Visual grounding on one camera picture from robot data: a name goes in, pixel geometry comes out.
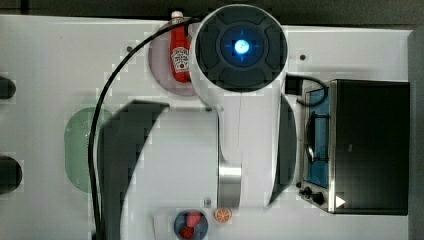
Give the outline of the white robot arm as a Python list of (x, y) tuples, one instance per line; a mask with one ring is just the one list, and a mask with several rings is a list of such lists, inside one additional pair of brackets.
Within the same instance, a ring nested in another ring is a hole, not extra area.
[(100, 130), (104, 239), (176, 240), (198, 210), (192, 236), (205, 240), (217, 209), (272, 205), (296, 161), (287, 57), (285, 32), (266, 11), (233, 4), (206, 16), (189, 55), (195, 101), (135, 100)]

